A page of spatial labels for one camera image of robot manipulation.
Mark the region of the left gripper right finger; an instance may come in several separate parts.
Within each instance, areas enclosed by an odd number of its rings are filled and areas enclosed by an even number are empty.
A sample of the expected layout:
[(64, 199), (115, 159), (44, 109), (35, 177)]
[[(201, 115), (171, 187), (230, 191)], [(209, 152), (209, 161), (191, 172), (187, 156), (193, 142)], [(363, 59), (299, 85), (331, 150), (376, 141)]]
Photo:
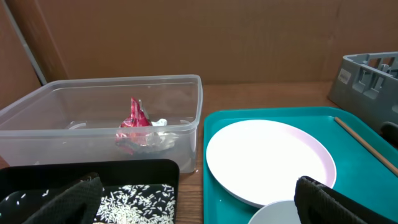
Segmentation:
[(301, 224), (397, 224), (308, 176), (296, 181), (294, 204)]

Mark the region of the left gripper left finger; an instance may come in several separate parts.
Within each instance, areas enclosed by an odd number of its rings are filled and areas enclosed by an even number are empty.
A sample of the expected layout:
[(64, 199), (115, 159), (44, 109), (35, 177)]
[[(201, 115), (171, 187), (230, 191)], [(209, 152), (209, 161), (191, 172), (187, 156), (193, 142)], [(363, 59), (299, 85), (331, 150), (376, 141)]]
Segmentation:
[(91, 172), (60, 189), (24, 223), (93, 223), (99, 209), (103, 184), (96, 172)]

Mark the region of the small grey bowl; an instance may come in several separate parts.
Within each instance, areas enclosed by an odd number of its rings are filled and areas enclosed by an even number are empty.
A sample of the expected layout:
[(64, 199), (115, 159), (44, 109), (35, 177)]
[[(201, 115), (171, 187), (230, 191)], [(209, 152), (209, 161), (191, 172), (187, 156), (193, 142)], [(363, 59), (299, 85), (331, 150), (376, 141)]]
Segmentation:
[(259, 209), (248, 224), (301, 224), (293, 200), (274, 202)]

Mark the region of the wooden chopstick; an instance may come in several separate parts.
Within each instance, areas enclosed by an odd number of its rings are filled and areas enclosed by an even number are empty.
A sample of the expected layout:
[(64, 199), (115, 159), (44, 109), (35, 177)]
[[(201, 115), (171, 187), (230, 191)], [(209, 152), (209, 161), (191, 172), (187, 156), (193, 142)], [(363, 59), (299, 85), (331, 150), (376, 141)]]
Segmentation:
[(370, 152), (375, 158), (378, 159), (385, 167), (387, 167), (395, 176), (398, 176), (397, 167), (388, 161), (382, 154), (380, 154), (375, 148), (373, 148), (368, 142), (366, 142), (358, 133), (344, 123), (339, 117), (334, 117), (337, 122), (346, 132), (348, 132), (357, 142), (359, 142), (368, 152)]

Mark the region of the red snack wrapper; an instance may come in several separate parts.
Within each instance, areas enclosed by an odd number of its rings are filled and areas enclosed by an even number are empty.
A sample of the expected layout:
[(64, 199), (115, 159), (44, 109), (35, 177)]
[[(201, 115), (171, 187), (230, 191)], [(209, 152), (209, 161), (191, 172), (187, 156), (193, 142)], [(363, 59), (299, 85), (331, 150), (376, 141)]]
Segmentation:
[(129, 116), (120, 124), (116, 133), (115, 144), (133, 155), (141, 146), (147, 145), (147, 133), (133, 133), (123, 131), (122, 128), (140, 128), (152, 126), (150, 119), (146, 116), (141, 100), (131, 97), (131, 110)]

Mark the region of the white wrapper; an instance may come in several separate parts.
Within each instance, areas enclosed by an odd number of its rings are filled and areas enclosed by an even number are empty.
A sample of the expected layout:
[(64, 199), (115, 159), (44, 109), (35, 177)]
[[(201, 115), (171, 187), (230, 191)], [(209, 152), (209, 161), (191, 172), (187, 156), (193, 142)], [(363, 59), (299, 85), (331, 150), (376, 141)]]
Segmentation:
[(163, 151), (174, 147), (177, 139), (177, 134), (165, 131), (157, 131), (146, 136), (148, 145), (154, 151)]

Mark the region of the teal serving tray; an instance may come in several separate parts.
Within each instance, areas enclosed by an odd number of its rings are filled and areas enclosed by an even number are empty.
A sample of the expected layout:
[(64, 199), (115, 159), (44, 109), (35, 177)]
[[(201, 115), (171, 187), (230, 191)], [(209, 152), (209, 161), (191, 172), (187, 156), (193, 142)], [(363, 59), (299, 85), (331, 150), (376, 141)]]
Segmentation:
[(337, 176), (332, 188), (391, 220), (397, 220), (397, 177), (335, 122), (334, 117), (339, 117), (388, 161), (397, 163), (397, 150), (393, 146), (359, 118), (340, 109), (301, 107), (225, 110), (210, 114), (205, 119), (203, 140), (205, 223), (247, 223), (262, 208), (229, 194), (213, 177), (206, 163), (206, 147), (217, 131), (229, 124), (255, 119), (285, 123), (313, 136), (334, 159)]

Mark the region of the scattered rice pile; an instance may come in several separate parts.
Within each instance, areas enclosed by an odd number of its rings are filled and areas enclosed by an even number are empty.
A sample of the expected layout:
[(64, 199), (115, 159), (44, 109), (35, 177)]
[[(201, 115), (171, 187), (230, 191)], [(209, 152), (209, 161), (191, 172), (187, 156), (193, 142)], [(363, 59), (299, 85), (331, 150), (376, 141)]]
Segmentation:
[[(20, 190), (1, 200), (1, 223), (19, 223), (30, 206), (55, 196), (55, 189)], [(177, 196), (168, 184), (103, 187), (93, 223), (174, 224)]]

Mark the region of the black rectangular tray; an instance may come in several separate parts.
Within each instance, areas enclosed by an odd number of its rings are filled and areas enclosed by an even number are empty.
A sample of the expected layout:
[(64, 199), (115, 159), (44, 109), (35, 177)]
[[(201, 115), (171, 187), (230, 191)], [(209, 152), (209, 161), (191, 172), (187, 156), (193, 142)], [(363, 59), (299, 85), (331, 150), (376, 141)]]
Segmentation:
[[(1, 200), (20, 190), (55, 189), (56, 196), (62, 187), (91, 172), (99, 175), (103, 187), (168, 184), (175, 188), (178, 199), (178, 165), (168, 159), (150, 159), (8, 167), (1, 170)], [(18, 215), (19, 223), (24, 223), (44, 203), (30, 206), (27, 212)]]

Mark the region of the large white plate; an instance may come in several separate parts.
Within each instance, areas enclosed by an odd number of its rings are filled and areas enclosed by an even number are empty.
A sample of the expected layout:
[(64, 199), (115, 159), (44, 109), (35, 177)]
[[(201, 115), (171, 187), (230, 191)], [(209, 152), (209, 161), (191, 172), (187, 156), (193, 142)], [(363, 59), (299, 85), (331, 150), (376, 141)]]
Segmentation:
[(229, 194), (255, 207), (292, 200), (302, 176), (328, 187), (337, 176), (334, 159), (320, 141), (299, 128), (263, 119), (217, 131), (206, 147), (206, 163)]

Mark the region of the clear plastic bin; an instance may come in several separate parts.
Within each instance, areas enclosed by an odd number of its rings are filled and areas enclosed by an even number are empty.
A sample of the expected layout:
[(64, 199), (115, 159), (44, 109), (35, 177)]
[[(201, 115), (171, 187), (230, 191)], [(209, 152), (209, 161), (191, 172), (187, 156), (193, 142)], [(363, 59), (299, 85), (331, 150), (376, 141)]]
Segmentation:
[[(154, 151), (147, 143), (130, 155), (115, 144), (131, 97), (141, 100), (152, 126), (122, 130), (175, 133), (174, 147)], [(202, 104), (198, 75), (51, 82), (1, 110), (1, 158), (10, 166), (170, 159), (189, 173), (196, 167)]]

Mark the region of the grey plastic dish rack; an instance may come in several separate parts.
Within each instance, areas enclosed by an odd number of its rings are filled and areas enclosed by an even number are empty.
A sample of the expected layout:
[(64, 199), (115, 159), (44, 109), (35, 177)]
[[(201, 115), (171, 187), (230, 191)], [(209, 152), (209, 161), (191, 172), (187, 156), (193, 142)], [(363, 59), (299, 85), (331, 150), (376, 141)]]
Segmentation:
[(397, 146), (397, 52), (343, 56), (328, 98)]

